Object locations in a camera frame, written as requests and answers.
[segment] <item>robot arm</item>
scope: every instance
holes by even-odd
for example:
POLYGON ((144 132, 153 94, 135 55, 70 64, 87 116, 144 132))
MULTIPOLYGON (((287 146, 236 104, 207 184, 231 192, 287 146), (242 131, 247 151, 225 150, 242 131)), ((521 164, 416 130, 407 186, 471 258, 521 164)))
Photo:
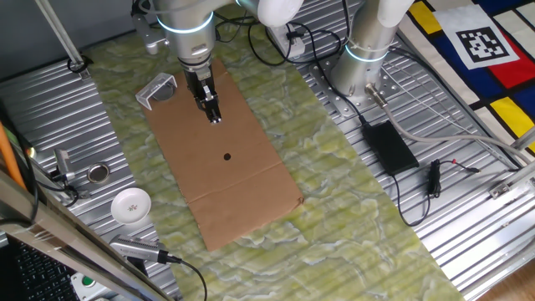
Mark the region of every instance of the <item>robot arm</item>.
MULTIPOLYGON (((298 12, 303 0, 152 0, 152 12, 158 16, 158 23, 164 30, 162 37, 144 36, 145 46, 149 53, 154 54, 154 47, 147 42, 165 41, 171 52, 178 58, 188 89, 200 110, 212 124, 222 120, 218 105, 217 92, 211 71, 211 50, 216 43, 216 30, 213 11, 217 8, 235 3, 244 7, 250 14, 269 27, 283 26, 298 12)), ((140 22, 140 15, 133 13, 134 23, 140 22)))

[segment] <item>aluminum slotted surface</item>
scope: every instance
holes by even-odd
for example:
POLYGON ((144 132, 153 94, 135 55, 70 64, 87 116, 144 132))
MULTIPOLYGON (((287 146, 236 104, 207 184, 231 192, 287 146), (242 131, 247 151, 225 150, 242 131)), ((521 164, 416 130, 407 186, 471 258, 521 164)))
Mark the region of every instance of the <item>aluminum slotted surface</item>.
MULTIPOLYGON (((349 0, 350 15, 358 5, 349 0)), ((307 24, 311 30, 328 29, 340 37, 345 35, 344 14, 339 0, 305 1, 295 21, 307 24)), ((303 41, 307 45, 307 53, 301 59, 312 59, 310 37, 305 35, 303 41)), ((332 51, 335 48, 333 41, 326 34, 318 34, 315 40, 318 55, 332 51)), ((399 86, 392 89, 394 84, 381 88, 392 94, 388 98, 389 106, 408 131, 421 136, 455 135, 464 131, 452 124, 458 121, 460 127, 471 133, 484 135, 476 120, 445 94, 420 66, 393 54, 389 54, 386 61, 386 72, 419 100, 413 99, 399 86), (449 121, 443 120, 425 105, 449 121)), ((395 200, 394 182, 384 173, 363 141, 358 120, 345 118, 336 110, 329 94, 321 89, 309 72, 309 66, 300 65, 298 69, 362 160, 395 200)), ((64 63, 61 63, 0 84, 0 97, 5 99, 19 129, 37 147, 37 160, 46 169, 54 168, 54 148, 65 148, 71 154, 77 170, 74 185, 91 191, 91 200, 80 201, 72 209, 74 214, 108 241, 118 233, 156 239, 148 218, 134 226, 121 226, 110 216, 113 196, 135 183, 93 82, 82 82, 78 76, 65 70, 64 63), (99 161, 105 161, 111 169, 110 178, 104 185, 89 183, 85 177, 86 169, 99 161)), ((360 109, 371 124, 386 120, 383 112, 375 106, 362 105, 360 109)), ((510 262, 500 267, 499 273, 494 273, 492 278, 486 278, 494 268, 520 252, 535 237, 532 222, 535 220, 535 198, 532 193, 512 191, 497 200, 488 194, 491 187, 510 176, 505 171, 510 166, 499 161, 496 154, 492 154, 494 150, 489 151, 484 145, 467 140, 437 144, 406 140, 406 143, 420 162, 420 168, 398 175, 401 206, 408 221, 419 219, 423 212, 431 161, 455 158, 466 166, 482 170, 480 174, 470 174, 457 166, 443 165, 442 194, 431 201, 428 218, 414 228, 446 276, 465 293, 467 299, 484 293, 500 278, 533 257, 531 253, 510 262), (466 291, 472 284, 476 288, 466 291)), ((177 292, 176 281, 168 267, 154 264, 148 267, 148 272, 167 293, 177 292)))
MULTIPOLYGON (((349 2, 352 16, 359 3, 349 2)), ((304 23, 312 31, 328 29, 340 37, 345 35, 346 26, 340 1, 305 1, 295 20, 304 23)), ((309 36, 306 35, 303 41, 307 51, 300 59, 312 59, 309 36)), ((332 38, 320 33, 315 44, 318 55, 329 53, 335 48, 332 38)), ((331 59, 331 65, 335 61, 336 59, 331 59)), ((392 95, 387 97, 389 107, 409 132, 420 136, 459 135, 466 134, 464 128, 472 134, 485 135, 477 121, 446 94, 421 66, 396 54, 389 54, 384 69, 418 99, 397 85, 393 88, 390 77, 387 86, 380 86, 387 96, 392 95)), ((309 66, 299 65, 298 70, 381 186, 392 200, 396 200, 394 181, 385 174, 364 141, 358 119, 345 118, 336 110, 331 103, 335 101, 334 98, 329 98, 329 92, 318 84, 309 66)), ((372 125, 387 120, 383 111, 375 105, 359 109, 372 125)), ((520 194, 512 191, 497 200, 493 200, 488 193, 500 180, 511 175, 506 171, 511 167, 497 159, 497 156, 502 156, 501 153, 471 140, 436 144, 405 140, 405 143, 420 162, 420 168, 397 176, 400 183, 400 204, 409 222, 419 219, 424 211, 426 179, 431 161, 457 159, 466 166, 481 169, 481 173, 471 174, 457 166, 443 165, 441 196, 431 199, 429 216, 414 228, 446 276, 466 299, 479 297, 497 281, 535 257, 534 253, 530 253, 509 262, 505 267, 499 267, 495 273, 490 273, 535 237, 535 225, 532 222, 535 217, 535 198, 531 192, 520 194)))
MULTIPOLYGON (((148 217, 122 225, 111 216, 114 196, 135 186, 135 181, 94 82, 82 81, 65 66, 65 62, 54 64, 1 83, 0 99, 18 130, 35 147, 35 159, 45 170, 55 169, 54 148, 69 152, 76 170, 71 185, 89 190, 91 195, 71 207, 74 215, 107 242, 117 234, 157 239, 148 217), (101 184, 87 179, 88 168, 97 162, 110 167, 109 178, 101 184)), ((166 293, 179 294, 168 266, 146 263, 146 269, 150 279, 166 293)))

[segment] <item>gray cylinder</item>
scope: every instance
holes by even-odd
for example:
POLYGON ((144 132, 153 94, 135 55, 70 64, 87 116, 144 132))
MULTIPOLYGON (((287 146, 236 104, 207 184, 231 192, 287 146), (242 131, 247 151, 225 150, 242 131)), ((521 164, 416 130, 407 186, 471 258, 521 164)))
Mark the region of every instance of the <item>gray cylinder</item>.
MULTIPOLYGON (((184 7, 188 1, 155 0, 155 9, 167 11, 184 7)), ((200 60, 214 48, 216 30, 212 12, 197 5, 172 13, 159 13, 158 20, 166 33, 171 52, 182 60, 200 60)))
POLYGON ((342 94, 364 98, 368 83, 380 84, 381 65, 398 27, 379 22, 379 2, 367 0, 355 13, 350 41, 331 72, 331 82, 342 94))

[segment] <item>gray cable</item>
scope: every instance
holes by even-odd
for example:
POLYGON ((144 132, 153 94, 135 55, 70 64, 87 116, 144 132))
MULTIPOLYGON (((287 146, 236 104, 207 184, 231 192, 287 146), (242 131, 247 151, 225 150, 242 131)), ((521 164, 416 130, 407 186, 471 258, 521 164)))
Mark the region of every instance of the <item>gray cable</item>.
POLYGON ((496 139, 492 139, 491 137, 485 137, 485 136, 481 136, 481 135, 453 135, 453 136, 445 136, 445 137, 429 137, 429 138, 424 138, 424 137, 419 137, 419 136, 415 136, 415 135, 412 135, 411 133, 409 133, 408 131, 404 130, 401 125, 395 120, 394 118, 394 115, 392 115, 392 112, 390 111, 390 108, 387 106, 385 106, 383 108, 383 110, 385 111, 386 115, 388 116, 388 119, 390 119, 390 122, 392 122, 392 125, 394 125, 394 127, 405 137, 411 139, 411 140, 414 140, 414 141, 419 141, 419 142, 425 142, 425 143, 436 143, 436 142, 442 142, 442 141, 452 141, 452 140, 481 140, 481 141, 486 141, 488 143, 492 143, 493 145, 498 145, 498 146, 501 146, 504 150, 507 150, 507 151, 510 151, 511 153, 513 153, 515 156, 517 156, 518 158, 520 158, 522 161, 524 161, 526 164, 530 164, 531 161, 525 156, 523 155, 519 150, 516 150, 514 148, 512 148, 511 146, 499 141, 499 140, 496 140, 496 139))

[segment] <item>cable connector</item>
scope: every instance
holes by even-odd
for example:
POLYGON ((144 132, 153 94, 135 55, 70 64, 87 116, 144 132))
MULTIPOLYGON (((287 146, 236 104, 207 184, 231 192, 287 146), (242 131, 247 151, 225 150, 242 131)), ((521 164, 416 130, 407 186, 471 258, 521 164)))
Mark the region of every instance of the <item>cable connector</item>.
POLYGON ((296 31, 286 33, 286 38, 288 38, 288 41, 290 41, 290 43, 292 44, 294 44, 295 38, 302 38, 302 37, 304 37, 304 33, 298 33, 296 31))
POLYGON ((379 91, 375 88, 375 86, 371 83, 368 83, 366 85, 366 87, 364 88, 364 91, 366 91, 366 93, 368 93, 369 96, 371 96, 375 103, 381 108, 383 109, 385 106, 388 105, 388 103, 386 102, 386 99, 385 97, 383 97, 383 95, 381 95, 379 93, 379 91))

